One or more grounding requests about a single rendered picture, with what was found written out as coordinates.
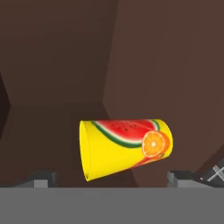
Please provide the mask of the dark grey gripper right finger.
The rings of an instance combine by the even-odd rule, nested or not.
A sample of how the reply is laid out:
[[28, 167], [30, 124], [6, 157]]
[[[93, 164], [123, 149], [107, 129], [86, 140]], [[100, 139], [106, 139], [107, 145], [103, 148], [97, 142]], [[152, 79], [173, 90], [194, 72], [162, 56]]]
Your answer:
[[214, 187], [213, 184], [196, 178], [190, 171], [168, 171], [168, 187], [177, 188], [206, 188]]

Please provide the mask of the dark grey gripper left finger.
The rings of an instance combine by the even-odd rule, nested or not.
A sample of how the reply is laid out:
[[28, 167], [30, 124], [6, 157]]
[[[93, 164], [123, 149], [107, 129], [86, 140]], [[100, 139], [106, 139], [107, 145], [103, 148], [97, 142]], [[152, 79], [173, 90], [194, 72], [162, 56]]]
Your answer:
[[55, 171], [37, 171], [29, 178], [15, 184], [22, 188], [50, 188], [58, 186], [58, 175]]

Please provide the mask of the yellow fruit print cup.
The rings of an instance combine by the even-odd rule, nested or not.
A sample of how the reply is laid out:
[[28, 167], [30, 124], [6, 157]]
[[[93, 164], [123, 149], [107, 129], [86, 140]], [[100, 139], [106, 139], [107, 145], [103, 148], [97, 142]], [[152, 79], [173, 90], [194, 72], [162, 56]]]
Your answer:
[[168, 158], [173, 147], [160, 119], [81, 121], [79, 141], [87, 181]]

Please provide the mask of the dark stool with crossed legs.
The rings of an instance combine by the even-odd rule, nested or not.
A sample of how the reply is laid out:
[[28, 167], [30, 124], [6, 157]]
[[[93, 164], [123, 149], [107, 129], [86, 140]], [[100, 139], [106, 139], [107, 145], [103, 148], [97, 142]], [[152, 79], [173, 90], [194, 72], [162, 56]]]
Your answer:
[[203, 181], [224, 187], [224, 144], [196, 171]]

